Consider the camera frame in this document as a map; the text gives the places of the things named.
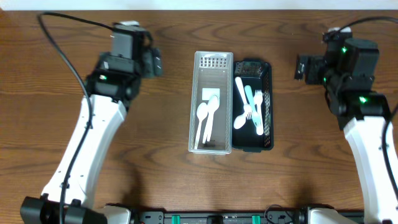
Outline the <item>white plastic fork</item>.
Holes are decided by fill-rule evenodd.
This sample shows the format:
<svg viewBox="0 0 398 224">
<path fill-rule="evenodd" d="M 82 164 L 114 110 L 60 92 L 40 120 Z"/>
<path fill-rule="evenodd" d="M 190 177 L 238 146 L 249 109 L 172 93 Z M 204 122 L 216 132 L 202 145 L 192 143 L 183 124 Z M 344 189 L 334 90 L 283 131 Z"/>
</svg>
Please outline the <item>white plastic fork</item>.
<svg viewBox="0 0 398 224">
<path fill-rule="evenodd" d="M 262 98 L 262 91 L 261 90 L 256 90 L 254 94 L 254 102 L 256 104 L 256 109 L 257 109 L 257 114 L 258 114 L 258 124 L 256 125 L 256 133 L 257 135 L 261 136 L 264 134 L 264 124 L 262 121 L 262 110 L 261 110 L 261 105 L 263 102 Z"/>
<path fill-rule="evenodd" d="M 261 127 L 262 122 L 261 122 L 261 118 L 260 118 L 260 116 L 259 116 L 259 114 L 258 114 L 258 112 L 256 110 L 256 107 L 255 107 L 252 88 L 249 85 L 246 85 L 244 87 L 244 91 L 245 91 L 246 97 L 248 99 L 249 105 L 250 105 L 250 107 L 252 109 L 251 119 L 252 119 L 252 121 L 253 121 L 253 123 L 254 123 L 256 128 Z"/>
</svg>

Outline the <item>white plastic spoon top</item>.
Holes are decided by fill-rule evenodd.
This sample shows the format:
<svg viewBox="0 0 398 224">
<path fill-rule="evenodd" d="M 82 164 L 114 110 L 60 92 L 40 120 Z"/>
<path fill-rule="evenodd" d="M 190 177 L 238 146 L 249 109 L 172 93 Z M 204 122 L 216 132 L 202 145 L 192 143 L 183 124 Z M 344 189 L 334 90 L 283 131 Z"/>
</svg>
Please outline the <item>white plastic spoon top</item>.
<svg viewBox="0 0 398 224">
<path fill-rule="evenodd" d="M 220 100 L 218 96 L 213 95 L 208 101 L 208 119 L 206 122 L 205 132 L 202 140 L 203 144 L 210 141 L 212 127 L 213 127 L 214 113 L 219 108 L 219 106 L 220 106 Z"/>
</svg>

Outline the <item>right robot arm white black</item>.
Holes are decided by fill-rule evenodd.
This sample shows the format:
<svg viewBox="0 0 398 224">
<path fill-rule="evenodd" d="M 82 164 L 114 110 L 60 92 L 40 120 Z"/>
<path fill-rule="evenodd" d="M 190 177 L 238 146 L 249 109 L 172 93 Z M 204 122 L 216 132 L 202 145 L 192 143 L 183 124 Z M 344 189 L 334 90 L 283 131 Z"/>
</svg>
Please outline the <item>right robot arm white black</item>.
<svg viewBox="0 0 398 224">
<path fill-rule="evenodd" d="M 354 155 L 365 223 L 397 223 L 397 154 L 386 97 L 373 91 L 377 43 L 349 27 L 323 34 L 324 55 L 298 55 L 296 80 L 325 88 L 325 101 Z"/>
</svg>

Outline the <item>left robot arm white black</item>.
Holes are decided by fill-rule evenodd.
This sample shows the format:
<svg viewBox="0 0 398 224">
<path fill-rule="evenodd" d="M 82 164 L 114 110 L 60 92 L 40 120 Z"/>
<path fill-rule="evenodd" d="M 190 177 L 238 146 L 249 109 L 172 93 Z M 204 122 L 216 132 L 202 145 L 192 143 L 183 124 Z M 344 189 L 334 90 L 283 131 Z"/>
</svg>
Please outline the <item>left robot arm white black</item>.
<svg viewBox="0 0 398 224">
<path fill-rule="evenodd" d="M 142 78 L 162 74 L 160 51 L 136 21 L 115 23 L 113 48 L 100 55 L 84 82 L 84 97 L 74 132 L 54 175 L 39 198 L 26 197 L 24 223 L 132 223 L 131 209 L 93 207 L 96 184 L 111 141 L 126 119 Z"/>
</svg>

